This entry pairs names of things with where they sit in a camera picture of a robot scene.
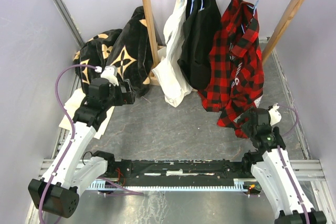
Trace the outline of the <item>red black plaid shirt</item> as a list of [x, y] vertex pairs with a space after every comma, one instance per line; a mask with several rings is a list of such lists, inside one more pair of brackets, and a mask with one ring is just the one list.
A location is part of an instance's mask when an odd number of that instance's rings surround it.
[[259, 21], [253, 4], [231, 0], [221, 18], [209, 53], [211, 79], [199, 90], [207, 112], [218, 112], [217, 125], [233, 128], [245, 138], [238, 119], [263, 96], [264, 70], [259, 45]]

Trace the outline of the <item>light blue hanger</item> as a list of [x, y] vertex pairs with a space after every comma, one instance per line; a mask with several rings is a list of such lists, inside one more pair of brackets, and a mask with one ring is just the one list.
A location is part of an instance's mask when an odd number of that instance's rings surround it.
[[[255, 13], [256, 13], [256, 11], [257, 11], [257, 6], [258, 6], [258, 4], [259, 4], [259, 1], [260, 1], [260, 0], [257, 0], [253, 6], [247, 5], [247, 7], [249, 7], [250, 9], [253, 10], [253, 15], [252, 15], [252, 18], [251, 18], [251, 20], [249, 21], [248, 25], [252, 22], [252, 20], [253, 20], [254, 17], [255, 17]], [[247, 26], [244, 26], [243, 24], [241, 24], [241, 28], [242, 28], [242, 32], [243, 32], [243, 33], [246, 32], [246, 29], [248, 28], [248, 25], [247, 25]]]

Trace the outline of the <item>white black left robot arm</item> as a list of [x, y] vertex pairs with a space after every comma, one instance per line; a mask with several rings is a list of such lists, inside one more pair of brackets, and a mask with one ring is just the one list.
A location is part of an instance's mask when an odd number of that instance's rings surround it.
[[135, 94], [128, 80], [119, 83], [118, 80], [96, 78], [89, 84], [87, 95], [71, 119], [74, 129], [41, 179], [32, 179], [28, 185], [40, 217], [43, 212], [71, 217], [83, 191], [99, 176], [110, 177], [115, 173], [114, 155], [104, 151], [96, 151], [80, 170], [76, 167], [87, 145], [107, 118], [107, 111], [134, 102]]

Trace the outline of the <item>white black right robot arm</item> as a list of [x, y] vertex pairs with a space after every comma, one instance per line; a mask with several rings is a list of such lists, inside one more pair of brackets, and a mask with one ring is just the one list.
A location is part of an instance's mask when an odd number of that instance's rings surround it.
[[275, 215], [275, 223], [327, 223], [323, 211], [315, 210], [305, 195], [289, 161], [279, 127], [278, 107], [251, 107], [237, 120], [251, 140], [254, 152], [241, 160], [241, 172], [259, 182]]

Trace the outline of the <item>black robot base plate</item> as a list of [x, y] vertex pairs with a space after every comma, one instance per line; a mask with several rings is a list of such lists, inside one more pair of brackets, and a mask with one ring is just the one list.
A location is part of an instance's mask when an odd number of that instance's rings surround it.
[[158, 177], [158, 176], [218, 176], [221, 178], [252, 179], [250, 172], [242, 168], [241, 162], [231, 162], [225, 159], [207, 161], [154, 161], [130, 160], [115, 161], [111, 168], [103, 174], [106, 178]]

